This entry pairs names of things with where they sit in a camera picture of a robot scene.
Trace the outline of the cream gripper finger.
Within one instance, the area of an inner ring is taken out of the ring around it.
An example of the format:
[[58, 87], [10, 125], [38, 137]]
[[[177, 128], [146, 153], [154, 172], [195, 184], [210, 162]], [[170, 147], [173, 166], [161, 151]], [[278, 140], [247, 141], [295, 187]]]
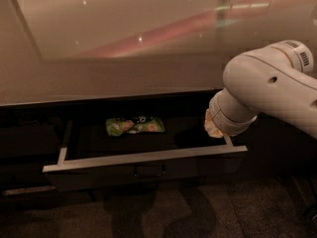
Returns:
[[223, 137], [223, 133], [221, 132], [221, 130], [218, 129], [214, 124], [209, 110], [206, 110], [205, 112], [204, 129], [207, 132], [207, 134], [212, 138]]

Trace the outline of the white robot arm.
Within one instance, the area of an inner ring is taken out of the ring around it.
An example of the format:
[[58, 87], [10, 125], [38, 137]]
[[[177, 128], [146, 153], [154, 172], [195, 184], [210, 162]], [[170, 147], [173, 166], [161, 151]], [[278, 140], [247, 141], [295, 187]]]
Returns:
[[224, 88], [209, 102], [204, 128], [222, 138], [245, 132], [260, 113], [317, 138], [317, 80], [310, 50], [282, 41], [242, 53], [223, 72]]

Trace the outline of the white rounded gripper body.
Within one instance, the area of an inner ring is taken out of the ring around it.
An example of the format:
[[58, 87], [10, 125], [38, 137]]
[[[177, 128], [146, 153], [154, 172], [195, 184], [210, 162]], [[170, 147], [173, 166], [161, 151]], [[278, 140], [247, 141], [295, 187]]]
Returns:
[[257, 119], [258, 113], [240, 103], [230, 94], [216, 94], [208, 108], [216, 127], [224, 136], [237, 136]]

